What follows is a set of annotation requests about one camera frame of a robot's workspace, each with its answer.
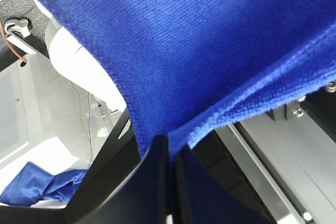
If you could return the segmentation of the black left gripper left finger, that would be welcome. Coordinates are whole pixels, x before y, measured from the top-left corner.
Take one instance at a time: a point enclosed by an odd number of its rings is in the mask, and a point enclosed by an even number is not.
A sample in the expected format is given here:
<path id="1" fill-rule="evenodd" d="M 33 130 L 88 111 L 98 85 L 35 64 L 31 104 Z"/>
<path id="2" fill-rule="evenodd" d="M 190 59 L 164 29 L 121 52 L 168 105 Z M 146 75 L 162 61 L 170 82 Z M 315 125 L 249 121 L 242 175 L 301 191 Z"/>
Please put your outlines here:
<path id="1" fill-rule="evenodd" d="M 154 137 L 140 164 L 103 202 L 93 205 L 89 194 L 66 211 L 66 223 L 166 223 L 169 140 Z"/>

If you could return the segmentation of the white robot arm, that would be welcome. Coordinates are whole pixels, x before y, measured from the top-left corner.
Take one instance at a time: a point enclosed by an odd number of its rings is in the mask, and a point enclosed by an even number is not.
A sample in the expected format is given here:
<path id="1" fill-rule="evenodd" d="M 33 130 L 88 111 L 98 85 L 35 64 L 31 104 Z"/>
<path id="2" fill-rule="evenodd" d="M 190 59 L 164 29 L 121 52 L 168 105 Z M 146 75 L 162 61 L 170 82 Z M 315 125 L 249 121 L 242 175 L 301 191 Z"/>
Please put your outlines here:
<path id="1" fill-rule="evenodd" d="M 55 19 L 45 31 L 55 70 L 122 115 L 67 206 L 72 223 L 269 223 L 235 199 L 212 178 L 189 146 L 169 162 L 172 142 L 153 139 L 140 159 L 133 129 L 124 132 L 126 103 L 95 58 Z"/>

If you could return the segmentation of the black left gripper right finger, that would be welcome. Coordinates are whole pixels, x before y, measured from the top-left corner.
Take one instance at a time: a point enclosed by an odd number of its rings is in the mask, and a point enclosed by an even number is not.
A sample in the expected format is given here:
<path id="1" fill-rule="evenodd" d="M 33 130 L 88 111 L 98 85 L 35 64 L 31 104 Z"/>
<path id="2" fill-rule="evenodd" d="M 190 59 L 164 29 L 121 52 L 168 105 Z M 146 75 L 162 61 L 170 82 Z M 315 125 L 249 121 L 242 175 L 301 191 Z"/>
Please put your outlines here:
<path id="1" fill-rule="evenodd" d="M 270 223 L 226 191 L 185 145 L 174 157 L 174 223 Z"/>

